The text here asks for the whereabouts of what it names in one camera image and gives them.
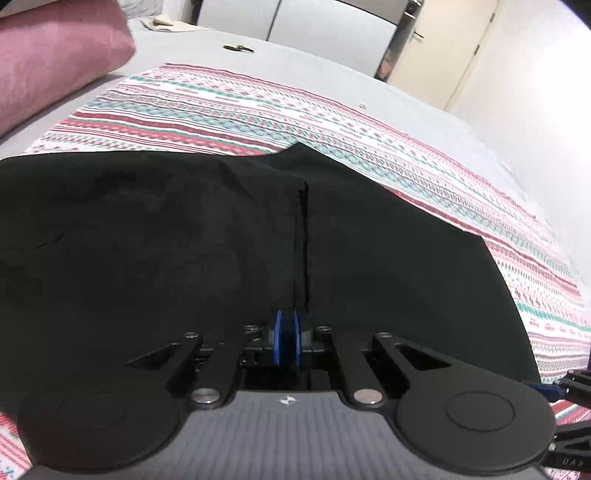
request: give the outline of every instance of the circular pad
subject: circular pad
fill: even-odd
[[[515,418],[515,409],[509,401],[494,393],[465,392],[447,401],[446,414],[460,428],[486,433],[509,425]]]
[[[18,431],[33,462],[66,472],[136,462],[158,450],[178,423],[172,396],[141,382],[43,392],[26,399],[18,414]]]
[[[418,372],[400,399],[395,424],[412,450],[465,475],[537,462],[556,429],[547,400],[513,380],[456,367]]]

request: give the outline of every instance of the white door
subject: white door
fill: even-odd
[[[282,0],[269,41],[373,77],[395,31],[393,23],[337,0]]]
[[[488,29],[498,0],[425,0],[388,83],[444,109]]]

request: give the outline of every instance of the metal screw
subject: metal screw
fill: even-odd
[[[384,396],[377,390],[362,388],[353,394],[353,398],[355,401],[364,405],[374,405],[380,403],[384,399]]]
[[[198,388],[191,393],[191,400],[196,403],[210,404],[217,402],[219,399],[219,392],[212,388]]]

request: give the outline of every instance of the black cloth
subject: black cloth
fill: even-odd
[[[0,162],[0,410],[55,376],[292,307],[539,380],[482,239],[304,145]]]

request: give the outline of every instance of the blue cable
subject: blue cable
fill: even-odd
[[[295,330],[295,364],[301,366],[301,339],[300,339],[300,319],[297,312],[294,312],[294,330]]]
[[[566,392],[562,390],[558,385],[547,385],[547,384],[526,384],[528,387],[540,392],[546,397],[550,403],[557,402],[558,400],[564,400]]]
[[[280,352],[280,341],[281,341],[281,318],[283,314],[281,310],[277,310],[277,317],[275,318],[275,332],[273,334],[273,360],[276,365],[279,365],[279,352]]]

